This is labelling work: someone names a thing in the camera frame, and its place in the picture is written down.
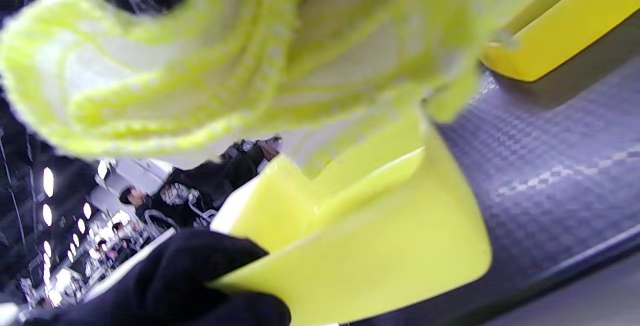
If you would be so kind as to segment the person's left hand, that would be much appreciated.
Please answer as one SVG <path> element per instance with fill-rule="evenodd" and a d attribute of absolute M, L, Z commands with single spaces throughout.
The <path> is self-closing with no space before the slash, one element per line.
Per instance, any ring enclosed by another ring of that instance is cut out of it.
<path fill-rule="evenodd" d="M 182 230 L 90 301 L 41 314 L 25 326 L 288 326 L 288 306 L 256 292 L 226 294 L 207 283 L 267 253 L 210 230 Z"/>

